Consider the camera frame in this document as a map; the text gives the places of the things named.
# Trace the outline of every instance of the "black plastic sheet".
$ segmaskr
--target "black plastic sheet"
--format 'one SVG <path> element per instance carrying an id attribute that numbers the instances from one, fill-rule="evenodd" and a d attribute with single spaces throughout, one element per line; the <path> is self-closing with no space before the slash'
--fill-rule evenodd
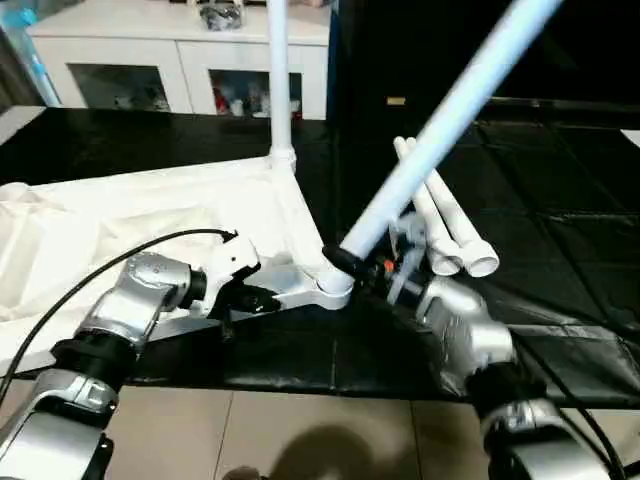
<path id="1" fill-rule="evenodd" d="M 312 121 L 295 124 L 293 138 L 314 220 L 326 242 L 339 241 L 395 165 L 393 146 L 349 142 Z M 0 182 L 232 160 L 268 148 L 266 121 L 47 110 L 0 147 Z M 610 128 L 481 121 L 440 171 L 501 258 L 490 277 L 461 279 L 590 406 L 640 406 L 640 148 Z M 239 322 L 231 343 L 217 329 L 154 342 L 131 381 L 451 398 L 429 353 L 396 313 L 360 293 L 339 312 L 309 306 Z"/>

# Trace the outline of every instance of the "object on cabinet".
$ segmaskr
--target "object on cabinet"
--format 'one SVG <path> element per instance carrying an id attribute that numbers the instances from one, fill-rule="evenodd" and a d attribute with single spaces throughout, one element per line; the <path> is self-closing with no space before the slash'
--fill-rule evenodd
<path id="1" fill-rule="evenodd" d="M 207 28 L 213 31 L 234 30 L 243 24 L 244 6 L 242 0 L 234 0 L 233 5 L 205 5 L 200 16 Z"/>

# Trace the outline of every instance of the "white cabinet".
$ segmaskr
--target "white cabinet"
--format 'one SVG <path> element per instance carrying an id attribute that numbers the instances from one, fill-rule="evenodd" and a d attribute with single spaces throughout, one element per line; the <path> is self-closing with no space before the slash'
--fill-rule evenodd
<path id="1" fill-rule="evenodd" d="M 292 111 L 307 119 L 325 118 L 329 15 L 301 5 L 289 11 Z M 264 6 L 248 7 L 238 30 L 211 32 L 194 6 L 86 0 L 29 34 L 65 107 L 268 112 Z"/>

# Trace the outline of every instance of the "glass cabinet door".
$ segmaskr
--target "glass cabinet door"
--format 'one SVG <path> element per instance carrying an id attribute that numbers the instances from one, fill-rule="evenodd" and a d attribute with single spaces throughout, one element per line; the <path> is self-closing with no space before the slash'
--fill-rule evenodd
<path id="1" fill-rule="evenodd" d="M 243 70 L 209 70 L 216 114 L 235 117 L 270 116 L 269 74 Z M 302 118 L 302 75 L 289 74 L 291 115 Z"/>
<path id="2" fill-rule="evenodd" d="M 195 113 L 268 117 L 269 46 L 178 42 Z M 326 46 L 289 45 L 291 114 L 323 120 L 327 103 Z"/>
<path id="3" fill-rule="evenodd" d="M 88 108 L 169 112 L 157 67 L 69 64 Z"/>
<path id="4" fill-rule="evenodd" d="M 173 41 L 34 37 L 62 106 L 191 113 Z"/>

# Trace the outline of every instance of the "pipe end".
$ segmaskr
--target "pipe end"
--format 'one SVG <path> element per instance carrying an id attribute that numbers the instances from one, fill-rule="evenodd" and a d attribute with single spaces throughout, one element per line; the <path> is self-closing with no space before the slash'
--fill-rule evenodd
<path id="1" fill-rule="evenodd" d="M 486 277 L 495 272 L 500 266 L 498 254 L 490 243 L 477 240 L 462 248 L 464 267 L 474 278 Z"/>

